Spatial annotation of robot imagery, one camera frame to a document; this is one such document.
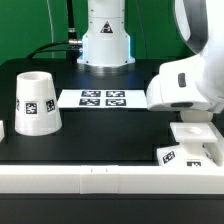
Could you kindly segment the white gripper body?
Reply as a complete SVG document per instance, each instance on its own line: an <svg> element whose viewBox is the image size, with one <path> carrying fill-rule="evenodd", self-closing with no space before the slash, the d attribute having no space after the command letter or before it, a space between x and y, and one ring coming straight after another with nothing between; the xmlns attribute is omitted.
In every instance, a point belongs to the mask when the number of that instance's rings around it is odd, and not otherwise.
<svg viewBox="0 0 224 224"><path fill-rule="evenodd" d="M224 110L224 77L215 77L200 55L167 62L150 82L150 111L198 110L219 114Z"/></svg>

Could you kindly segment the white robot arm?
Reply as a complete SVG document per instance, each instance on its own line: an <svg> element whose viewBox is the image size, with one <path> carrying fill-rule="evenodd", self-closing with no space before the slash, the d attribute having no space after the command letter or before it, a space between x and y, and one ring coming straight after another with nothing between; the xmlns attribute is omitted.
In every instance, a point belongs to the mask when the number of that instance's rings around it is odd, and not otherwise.
<svg viewBox="0 0 224 224"><path fill-rule="evenodd" d="M151 111L224 111L224 0L173 0L183 41L194 52L160 65L147 92Z"/></svg>

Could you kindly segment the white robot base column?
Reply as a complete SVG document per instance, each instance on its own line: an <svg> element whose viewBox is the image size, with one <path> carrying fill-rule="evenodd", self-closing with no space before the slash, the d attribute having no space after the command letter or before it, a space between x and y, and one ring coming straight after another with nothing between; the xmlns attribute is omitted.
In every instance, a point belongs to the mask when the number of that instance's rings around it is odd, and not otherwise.
<svg viewBox="0 0 224 224"><path fill-rule="evenodd" d="M99 73L132 67L135 59L124 24L125 0L88 0L88 29L78 66Z"/></svg>

